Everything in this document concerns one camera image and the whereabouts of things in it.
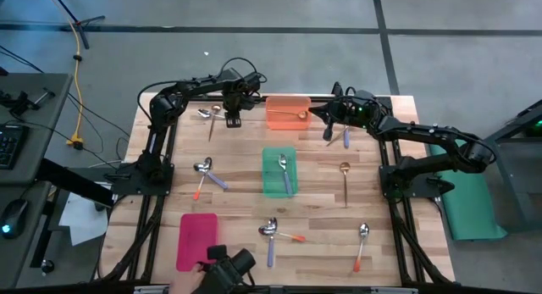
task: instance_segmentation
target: hand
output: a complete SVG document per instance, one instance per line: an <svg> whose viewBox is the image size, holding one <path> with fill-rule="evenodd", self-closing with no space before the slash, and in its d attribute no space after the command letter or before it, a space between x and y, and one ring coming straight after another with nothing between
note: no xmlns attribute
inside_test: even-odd
<svg viewBox="0 0 542 294"><path fill-rule="evenodd" d="M204 275L199 263L190 272L178 272L169 285L169 294L191 294L200 286Z"/></svg>

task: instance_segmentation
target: pink tray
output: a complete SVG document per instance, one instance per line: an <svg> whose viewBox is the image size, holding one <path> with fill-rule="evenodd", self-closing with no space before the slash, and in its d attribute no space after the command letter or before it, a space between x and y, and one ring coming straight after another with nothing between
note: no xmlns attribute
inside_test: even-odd
<svg viewBox="0 0 542 294"><path fill-rule="evenodd" d="M177 270L187 272L207 259L207 248L217 245L218 218L216 214L183 214L180 218Z"/></svg>

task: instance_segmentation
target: concrete floor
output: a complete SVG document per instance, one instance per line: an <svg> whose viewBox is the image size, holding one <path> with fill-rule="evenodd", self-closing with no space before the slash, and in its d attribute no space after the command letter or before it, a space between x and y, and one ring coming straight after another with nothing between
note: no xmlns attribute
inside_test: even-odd
<svg viewBox="0 0 542 294"><path fill-rule="evenodd" d="M64 0L80 19L105 14L107 25L205 27L378 28L373 0ZM382 0L388 28L542 29L540 0ZM63 23L49 0L5 0L0 19ZM268 78L265 92L328 93L338 80L373 93L390 94L378 35L122 33L88 34L80 84L85 105L131 128L136 93L159 80L215 73L227 58L252 60ZM73 70L71 33L0 31L0 44L47 72ZM424 123L454 125L487 136L540 99L542 37L390 36L399 92L416 99ZM0 55L13 72L32 69ZM245 70L244 64L234 64ZM57 130L71 135L76 110L66 104ZM116 159L121 133L91 118L105 138L102 158ZM90 149L99 139L87 124ZM47 156L70 167L99 163L55 136ZM489 172L492 189L498 178ZM449 240L459 282L516 291L542 292L542 233L513 234L501 241ZM57 269L47 277L26 269L19 286L87 281L99 240L70 248L57 234L47 251Z"/></svg>

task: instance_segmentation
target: tripod stand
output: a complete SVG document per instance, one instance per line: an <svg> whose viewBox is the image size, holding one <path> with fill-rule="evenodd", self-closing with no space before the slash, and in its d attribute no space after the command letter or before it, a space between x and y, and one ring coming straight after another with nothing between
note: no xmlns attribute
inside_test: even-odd
<svg viewBox="0 0 542 294"><path fill-rule="evenodd" d="M105 15L100 15L100 16L97 16L95 18L83 19L82 21L79 21L74 16L74 14L72 14L71 11L69 11L69 8L66 6L66 4L64 4L64 2L62 0L57 0L57 1L62 5L64 10L66 10L66 12L69 14L69 16L74 20L74 26L75 26L75 28L77 29L77 31L79 32L79 34L81 36L81 40L83 41L83 45L85 46L85 49L91 48L88 45L88 40L86 40L85 27L83 27L82 25L83 24L89 24L89 23L91 23L93 21L97 21L97 20L100 20L100 19L105 19Z"/></svg>

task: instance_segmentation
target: wooden tabletop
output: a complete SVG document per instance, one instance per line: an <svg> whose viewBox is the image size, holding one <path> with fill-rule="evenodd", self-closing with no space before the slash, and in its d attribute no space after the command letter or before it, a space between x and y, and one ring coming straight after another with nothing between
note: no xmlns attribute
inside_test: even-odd
<svg viewBox="0 0 542 294"><path fill-rule="evenodd" d="M144 94L142 102L154 96ZM395 116L416 121L413 97L392 97ZM398 286L400 282L393 242L390 212L381 195L377 168L381 165L378 143L364 130L351 128L350 148L342 141L330 147L322 139L324 124L313 118L308 130L269 130L264 104L241 111L242 127L228 129L221 119L208 142L210 119L202 119L198 108L211 103L190 103L180 117L175 138L174 184L166 198L152 272L153 283L169 283L178 274L175 268L180 217L187 213L216 213L218 243L228 246L229 255L248 249L256 259L252 274L259 285L315 286ZM126 161L137 159L145 147L148 119L138 109ZM342 126L337 125L337 133ZM421 143L400 141L403 155L425 156ZM294 147L297 155L299 194L292 199L263 195L262 150L264 147ZM192 199L201 176L192 165L207 156L213 158L214 174L230 188L223 191L210 180L198 201ZM344 204L343 174L339 164L348 162L348 208ZM141 197L127 197L114 210L102 250L102 271L108 273L134 241ZM440 214L425 199L412 199L420 245L447 278L454 280L450 255ZM302 235L305 243L275 237L275 265L267 267L268 242L257 227L270 217L279 221L279 230ZM361 223L370 226L363 248L362 267L353 273L360 244ZM414 278L412 255L404 243L409 273ZM147 245L141 250L141 274Z"/></svg>

